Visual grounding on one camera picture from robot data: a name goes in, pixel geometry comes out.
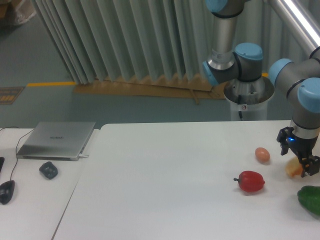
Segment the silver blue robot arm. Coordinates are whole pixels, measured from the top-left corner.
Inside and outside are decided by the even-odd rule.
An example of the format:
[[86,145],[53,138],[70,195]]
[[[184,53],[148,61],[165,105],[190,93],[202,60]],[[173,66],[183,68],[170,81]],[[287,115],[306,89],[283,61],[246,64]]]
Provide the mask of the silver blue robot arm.
[[320,134],[320,28],[310,12],[297,0],[271,0],[269,5],[287,24],[293,37],[308,55],[301,63],[283,58],[262,76],[263,51],[254,43],[232,45],[237,18],[243,12],[243,0],[208,0],[206,6],[215,17],[217,36],[210,56],[202,64],[211,85],[228,82],[225,97],[245,107],[267,102],[275,90],[281,91],[293,107],[290,125],[277,136],[281,154],[292,151],[303,175],[320,171],[320,158],[313,148]]

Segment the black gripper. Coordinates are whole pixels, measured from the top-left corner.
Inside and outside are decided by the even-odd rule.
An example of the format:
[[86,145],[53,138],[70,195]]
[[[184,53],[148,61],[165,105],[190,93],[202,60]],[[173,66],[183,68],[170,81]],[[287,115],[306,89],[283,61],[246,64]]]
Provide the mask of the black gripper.
[[279,130],[276,141],[280,143],[280,155],[286,155],[291,151],[299,158],[302,166],[301,177],[313,176],[320,171],[320,157],[313,155],[313,148],[317,142],[317,137],[302,138],[294,133],[292,126],[287,126]]

